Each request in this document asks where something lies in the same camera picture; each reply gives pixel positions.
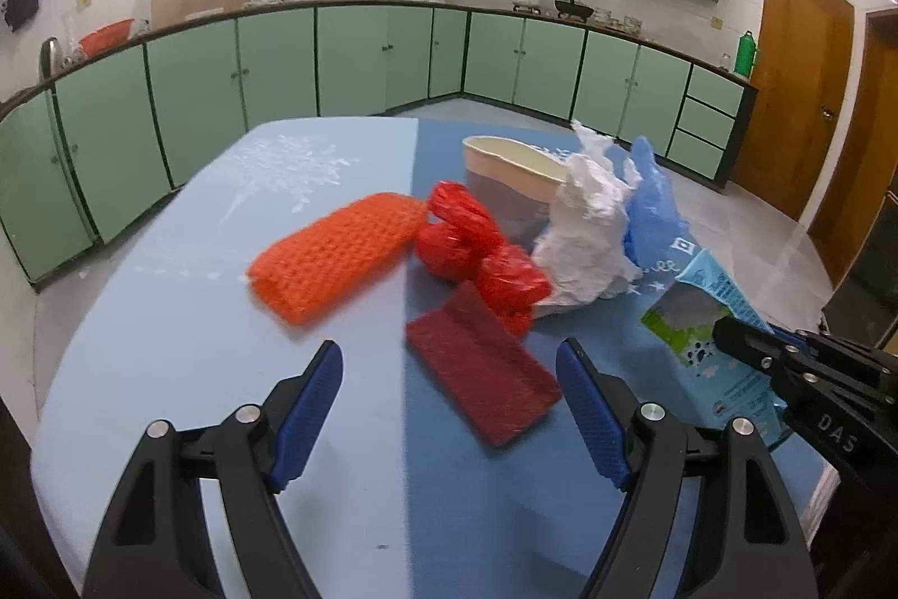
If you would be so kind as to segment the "blue milk carton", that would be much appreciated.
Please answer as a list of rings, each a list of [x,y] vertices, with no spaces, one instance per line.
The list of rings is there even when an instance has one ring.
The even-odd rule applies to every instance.
[[[764,444],[774,447],[787,436],[778,398],[769,377],[718,348],[712,331],[723,318],[770,330],[731,275],[703,249],[642,315],[641,322],[673,353],[674,374],[700,426],[721,429],[731,419],[746,417]]]

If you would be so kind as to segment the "dark red scouring pad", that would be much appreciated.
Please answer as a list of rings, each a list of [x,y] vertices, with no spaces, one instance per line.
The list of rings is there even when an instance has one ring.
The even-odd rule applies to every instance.
[[[556,378],[512,335],[470,283],[406,325],[406,342],[485,444],[500,449],[562,398]]]

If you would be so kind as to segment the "white paper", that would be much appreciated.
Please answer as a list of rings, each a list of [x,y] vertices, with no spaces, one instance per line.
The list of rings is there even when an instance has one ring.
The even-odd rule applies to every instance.
[[[531,258],[551,294],[537,318],[569,312],[624,294],[641,269],[624,252],[627,205],[642,182],[629,154],[607,135],[572,123],[580,149],[565,161],[565,179],[549,204],[549,223]]]

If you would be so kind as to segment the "blue plastic bag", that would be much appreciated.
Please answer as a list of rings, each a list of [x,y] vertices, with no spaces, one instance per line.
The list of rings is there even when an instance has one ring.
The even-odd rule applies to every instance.
[[[677,239],[689,236],[689,226],[677,208],[673,184],[644,135],[630,144],[630,161],[641,182],[627,204],[629,228],[624,236],[624,254],[638,268],[652,269],[667,257]]]

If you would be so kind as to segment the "green lower kitchen cabinets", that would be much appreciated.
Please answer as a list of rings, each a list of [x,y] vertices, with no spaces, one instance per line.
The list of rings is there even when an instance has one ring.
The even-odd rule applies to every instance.
[[[38,284],[111,242],[251,129],[469,97],[727,183],[755,88],[658,44],[510,11],[399,2],[232,13],[113,45],[2,108],[2,230]]]

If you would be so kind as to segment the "wooden door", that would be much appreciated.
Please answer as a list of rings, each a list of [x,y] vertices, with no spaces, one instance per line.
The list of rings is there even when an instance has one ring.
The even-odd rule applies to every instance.
[[[797,221],[827,158],[854,42],[848,0],[764,0],[758,90],[732,179]]]
[[[862,71],[836,169],[808,236],[839,287],[886,197],[896,169],[896,11],[866,17]]]

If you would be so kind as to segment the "blue printed tablecloth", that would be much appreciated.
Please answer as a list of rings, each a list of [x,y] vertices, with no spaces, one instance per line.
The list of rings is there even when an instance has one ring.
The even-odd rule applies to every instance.
[[[405,263],[312,330],[254,301],[257,252],[351,200],[423,195],[462,172],[464,127],[432,120],[271,123],[204,169],[145,231],[62,357],[32,456],[36,497],[84,579],[120,473],[149,421],[196,427],[267,395],[324,339],[346,362],[285,518],[330,597],[573,597],[620,493],[571,412],[486,447],[405,342],[449,294]]]

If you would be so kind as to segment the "orange foam fruit net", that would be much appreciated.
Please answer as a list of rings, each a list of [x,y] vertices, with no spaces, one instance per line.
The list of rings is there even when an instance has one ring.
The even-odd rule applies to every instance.
[[[374,193],[272,243],[246,278],[283,322],[308,324],[394,262],[425,223],[423,200]]]

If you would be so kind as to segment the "red plastic bag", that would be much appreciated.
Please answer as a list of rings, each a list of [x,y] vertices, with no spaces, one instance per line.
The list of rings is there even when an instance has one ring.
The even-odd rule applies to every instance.
[[[502,234],[466,185],[440,181],[430,192],[428,213],[414,245],[420,262],[438,278],[472,284],[505,328],[524,337],[534,306],[551,295],[547,275]]]

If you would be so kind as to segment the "beige paper cup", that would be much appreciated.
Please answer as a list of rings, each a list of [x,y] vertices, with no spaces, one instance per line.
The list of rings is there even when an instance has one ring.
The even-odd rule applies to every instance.
[[[470,193],[511,243],[531,251],[565,182],[565,164],[530,144],[496,135],[464,138],[462,154]]]

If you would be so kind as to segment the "green thermos bottle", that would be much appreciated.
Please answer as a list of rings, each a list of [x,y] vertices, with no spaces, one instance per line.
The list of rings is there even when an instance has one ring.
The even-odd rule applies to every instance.
[[[750,30],[746,30],[738,39],[735,53],[734,73],[749,79],[757,60],[758,44]]]

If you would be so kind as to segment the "black wok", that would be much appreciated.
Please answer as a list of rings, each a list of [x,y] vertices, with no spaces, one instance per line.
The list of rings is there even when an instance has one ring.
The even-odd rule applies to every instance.
[[[556,0],[557,18],[572,23],[588,24],[594,17],[594,7],[586,6],[580,0]]]

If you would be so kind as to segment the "red plastic basin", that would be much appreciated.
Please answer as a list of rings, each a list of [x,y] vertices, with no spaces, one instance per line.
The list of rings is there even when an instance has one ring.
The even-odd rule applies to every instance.
[[[134,18],[125,18],[93,30],[79,41],[79,49],[87,58],[94,58],[107,50],[116,49],[131,38],[133,24]]]

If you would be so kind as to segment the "steel kettle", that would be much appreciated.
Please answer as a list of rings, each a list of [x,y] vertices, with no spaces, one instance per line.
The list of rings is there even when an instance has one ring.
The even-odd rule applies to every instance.
[[[43,41],[38,56],[38,73],[41,80],[49,80],[64,70],[66,55],[56,36],[49,36]]]

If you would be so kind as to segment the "dark hanging towel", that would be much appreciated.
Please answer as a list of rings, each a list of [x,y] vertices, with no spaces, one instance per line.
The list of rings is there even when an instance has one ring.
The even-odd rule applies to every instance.
[[[12,33],[19,32],[40,11],[40,0],[6,0],[3,20]]]

